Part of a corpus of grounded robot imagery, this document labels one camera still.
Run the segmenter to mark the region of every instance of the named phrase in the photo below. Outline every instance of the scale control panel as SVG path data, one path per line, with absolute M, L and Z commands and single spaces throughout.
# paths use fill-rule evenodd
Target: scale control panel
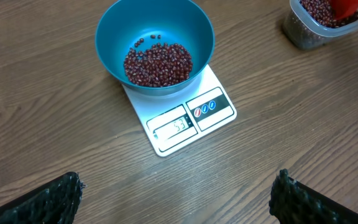
M 236 117 L 220 87 L 213 88 L 146 122 L 150 139 L 164 156 L 201 138 Z

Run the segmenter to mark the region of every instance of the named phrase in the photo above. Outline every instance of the digital number reading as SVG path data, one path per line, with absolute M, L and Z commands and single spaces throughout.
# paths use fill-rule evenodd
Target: digital number reading
M 157 134 L 159 140 L 164 141 L 177 133 L 186 130 L 187 128 L 189 128 L 189 125 L 187 124 L 186 119 L 181 117 L 162 126 L 161 128 L 156 129 L 155 133 Z

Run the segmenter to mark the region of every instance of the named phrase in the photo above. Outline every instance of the bowl rim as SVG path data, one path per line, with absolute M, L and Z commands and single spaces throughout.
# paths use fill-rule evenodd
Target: bowl rim
M 99 27 L 100 27 L 100 23 L 101 21 L 103 20 L 103 18 L 105 17 L 105 15 L 110 11 L 110 9 L 112 9 L 112 7 L 116 4 L 118 4 L 119 2 L 121 1 L 127 1 L 127 0 L 118 0 L 117 2 L 115 2 L 114 4 L 112 4 L 107 10 L 106 12 L 103 13 L 102 17 L 100 18 L 99 22 L 98 22 L 98 26 L 96 27 L 96 32 L 95 32 L 95 36 L 94 36 L 94 43 L 95 43 L 95 49 L 96 49 L 96 54 L 98 55 L 98 58 L 99 60 L 102 62 L 103 66 L 105 67 L 105 69 L 114 77 L 114 78 L 117 78 L 120 82 L 123 82 L 125 83 L 125 85 L 130 85 L 130 86 L 133 86 L 135 88 L 143 88 L 145 90 L 163 90 L 163 89 L 167 89 L 167 88 L 173 88 L 173 87 L 176 87 L 176 86 L 179 86 L 179 85 L 182 85 L 186 82 L 190 82 L 192 81 L 192 79 L 194 79 L 196 76 L 198 76 L 205 68 L 205 66 L 207 66 L 207 64 L 209 63 L 209 61 L 211 60 L 212 58 L 212 55 L 214 53 L 214 50 L 215 50 L 215 31 L 214 31 L 214 27 L 212 25 L 212 22 L 211 20 L 209 19 L 208 15 L 204 12 L 204 10 L 199 6 L 197 5 L 195 2 L 193 2 L 192 0 L 183 0 L 183 1 L 189 1 L 191 3 L 193 3 L 205 16 L 205 18 L 207 19 L 207 21 L 209 22 L 209 26 L 211 27 L 211 30 L 212 30 L 212 35 L 213 35 L 213 43 L 212 43 L 212 49 L 211 49 L 211 53 L 209 53 L 209 57 L 207 59 L 207 61 L 205 62 L 205 64 L 201 67 L 201 69 L 195 74 L 193 75 L 192 77 L 190 77 L 189 79 L 183 81 L 183 82 L 180 82 L 180 83 L 177 83 L 175 85 L 172 85 L 172 86 L 163 86 L 163 87 L 149 87 L 149 86 L 140 86 L 140 85 L 136 85 L 136 84 L 133 84 L 132 82 L 127 82 L 121 78 L 119 78 L 117 75 L 115 75 L 112 71 L 110 71 L 110 69 L 106 66 L 105 62 L 102 60 L 102 58 L 100 57 L 100 54 L 99 54 L 99 50 L 98 50 L 98 31 L 99 31 Z

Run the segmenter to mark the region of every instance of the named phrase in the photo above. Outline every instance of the scale button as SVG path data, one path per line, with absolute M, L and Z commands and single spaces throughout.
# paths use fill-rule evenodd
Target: scale button
M 196 109 L 194 110 L 194 116 L 195 116 L 196 118 L 198 118 L 200 115 L 201 115 L 201 109 L 196 108 Z
M 213 109 L 215 109 L 215 107 L 216 107 L 215 101 L 211 100 L 211 101 L 209 102 L 209 109 L 210 109 L 210 110 L 213 110 Z
M 203 111 L 203 113 L 207 113 L 208 112 L 208 105 L 203 105 L 201 110 Z

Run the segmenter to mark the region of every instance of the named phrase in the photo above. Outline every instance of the pile of red beans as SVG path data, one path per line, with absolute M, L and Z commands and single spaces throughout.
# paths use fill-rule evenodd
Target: pile of red beans
M 358 11 L 353 15 L 335 20 L 330 0 L 301 0 L 301 5 L 318 23 L 329 28 L 338 28 L 358 20 Z
M 138 47 L 144 39 L 136 42 Z M 157 43 L 145 52 L 131 48 L 124 60 L 125 74 L 133 84 L 171 86 L 189 79 L 193 69 L 190 53 L 180 44 Z

